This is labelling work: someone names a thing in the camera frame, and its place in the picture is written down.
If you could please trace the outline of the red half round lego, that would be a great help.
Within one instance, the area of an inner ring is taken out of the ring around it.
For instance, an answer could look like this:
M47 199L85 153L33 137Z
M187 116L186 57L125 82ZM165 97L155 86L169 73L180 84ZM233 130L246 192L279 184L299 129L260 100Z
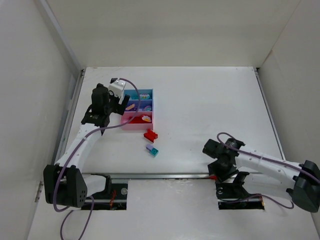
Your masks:
M208 178L215 181L217 180L217 177L215 175L209 176Z

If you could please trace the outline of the red slope lego brick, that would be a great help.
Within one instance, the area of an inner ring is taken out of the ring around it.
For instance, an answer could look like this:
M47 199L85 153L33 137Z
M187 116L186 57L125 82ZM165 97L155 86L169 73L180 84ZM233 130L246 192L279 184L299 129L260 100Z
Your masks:
M141 117L138 117L138 116L134 117L134 118L129 122L129 124L141 124L141 123L143 123L142 118L141 118Z

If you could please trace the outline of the red flower round lego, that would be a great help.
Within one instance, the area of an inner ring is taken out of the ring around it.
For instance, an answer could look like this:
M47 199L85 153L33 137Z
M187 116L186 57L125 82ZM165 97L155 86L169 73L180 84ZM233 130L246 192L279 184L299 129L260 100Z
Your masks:
M152 122L152 118L148 115L142 115L141 120L143 123L151 123Z

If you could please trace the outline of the purple lotus lego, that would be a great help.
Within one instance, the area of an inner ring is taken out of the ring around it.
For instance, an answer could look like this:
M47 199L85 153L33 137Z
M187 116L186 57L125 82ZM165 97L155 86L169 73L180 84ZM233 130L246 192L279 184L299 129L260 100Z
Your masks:
M152 107L150 105L148 105L142 111L143 112L150 112L150 111L152 111Z

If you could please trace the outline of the purple butterfly lego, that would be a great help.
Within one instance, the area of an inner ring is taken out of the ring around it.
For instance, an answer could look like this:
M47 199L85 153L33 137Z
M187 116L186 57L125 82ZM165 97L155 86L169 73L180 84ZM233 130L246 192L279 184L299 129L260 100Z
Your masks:
M136 106L136 105L133 103L133 104L127 106L127 107L125 108L125 110L126 110L126 111L133 111L133 110L135 109L135 106Z

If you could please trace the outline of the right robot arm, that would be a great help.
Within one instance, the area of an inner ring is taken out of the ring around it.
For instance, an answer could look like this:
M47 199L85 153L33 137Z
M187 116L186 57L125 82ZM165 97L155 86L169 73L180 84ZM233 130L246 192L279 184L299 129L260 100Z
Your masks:
M219 204L234 209L250 199L278 197L310 213L320 208L320 169L312 161L286 161L228 138L209 139L202 152L214 161L208 174L216 177Z

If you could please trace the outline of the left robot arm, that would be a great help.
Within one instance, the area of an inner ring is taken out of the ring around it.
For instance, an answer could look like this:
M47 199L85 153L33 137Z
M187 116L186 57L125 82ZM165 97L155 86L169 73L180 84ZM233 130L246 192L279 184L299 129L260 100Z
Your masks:
M126 81L113 78L109 86L99 83L92 90L77 135L63 156L43 171L45 200L56 212L69 207L81 208L86 199L96 193L111 192L111 178L92 173L84 176L82 170L95 143L109 129L112 113L123 115L130 99L124 94Z

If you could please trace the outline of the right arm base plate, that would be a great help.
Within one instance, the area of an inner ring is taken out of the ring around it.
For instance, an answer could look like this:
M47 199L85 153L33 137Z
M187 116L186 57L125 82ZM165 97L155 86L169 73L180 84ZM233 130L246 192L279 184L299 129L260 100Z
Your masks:
M260 196L248 193L242 185L216 183L216 197L219 210L264 210Z

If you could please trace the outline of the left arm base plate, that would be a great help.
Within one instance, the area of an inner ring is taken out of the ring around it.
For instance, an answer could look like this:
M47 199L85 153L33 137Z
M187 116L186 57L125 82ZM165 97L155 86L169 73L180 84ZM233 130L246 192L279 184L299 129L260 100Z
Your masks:
M97 192L93 195L93 210L122 211L127 209L128 184L113 183L110 192Z

